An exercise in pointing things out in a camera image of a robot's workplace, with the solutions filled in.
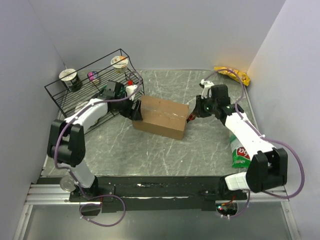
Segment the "red black utility knife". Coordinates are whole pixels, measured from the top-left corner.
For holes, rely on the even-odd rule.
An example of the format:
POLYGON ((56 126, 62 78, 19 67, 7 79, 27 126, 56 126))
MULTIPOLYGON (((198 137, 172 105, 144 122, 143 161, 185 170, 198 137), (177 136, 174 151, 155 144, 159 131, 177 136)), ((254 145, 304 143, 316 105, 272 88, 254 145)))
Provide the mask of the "red black utility knife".
POLYGON ((191 121, 194 121, 195 119, 196 119, 196 115, 194 115, 193 113, 191 113, 188 117, 187 117, 187 119, 186 119, 186 122, 187 123, 189 123, 189 122, 191 122, 191 121))

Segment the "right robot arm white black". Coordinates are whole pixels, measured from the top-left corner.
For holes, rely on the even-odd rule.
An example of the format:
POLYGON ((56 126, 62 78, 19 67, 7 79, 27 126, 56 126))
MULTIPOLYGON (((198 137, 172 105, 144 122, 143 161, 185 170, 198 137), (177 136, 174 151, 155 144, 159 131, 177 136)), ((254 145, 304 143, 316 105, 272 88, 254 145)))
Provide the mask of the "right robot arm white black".
POLYGON ((260 193, 287 183, 288 154, 283 148, 276 148, 263 139, 252 126, 244 110, 231 103, 228 87, 201 80, 202 93, 196 96, 195 108, 188 117, 215 116, 242 144, 250 159, 246 172, 222 177, 218 193, 223 199, 230 199, 238 190, 260 193))

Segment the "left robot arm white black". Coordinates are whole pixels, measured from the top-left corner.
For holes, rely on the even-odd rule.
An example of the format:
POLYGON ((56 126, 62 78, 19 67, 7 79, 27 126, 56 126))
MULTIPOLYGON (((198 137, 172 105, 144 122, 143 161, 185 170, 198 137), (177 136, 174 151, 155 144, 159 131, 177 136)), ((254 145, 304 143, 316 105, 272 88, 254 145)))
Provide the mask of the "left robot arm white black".
POLYGON ((52 122, 47 145, 47 155, 54 160, 59 170, 67 170, 75 186, 87 201, 99 195, 97 177, 85 162, 85 134, 107 113, 118 112, 130 120, 142 120, 141 102, 135 100, 142 81, 128 86, 109 81, 94 94, 80 110, 64 120, 52 122))

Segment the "brown cardboard express box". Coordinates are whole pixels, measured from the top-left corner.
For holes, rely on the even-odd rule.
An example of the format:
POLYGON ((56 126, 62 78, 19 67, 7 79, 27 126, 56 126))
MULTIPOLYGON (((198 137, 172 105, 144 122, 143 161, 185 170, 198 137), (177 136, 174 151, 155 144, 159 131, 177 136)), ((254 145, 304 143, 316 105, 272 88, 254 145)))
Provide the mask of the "brown cardboard express box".
POLYGON ((147 95, 140 100, 142 120, 132 121, 135 129, 175 140, 184 138, 188 105, 147 95))

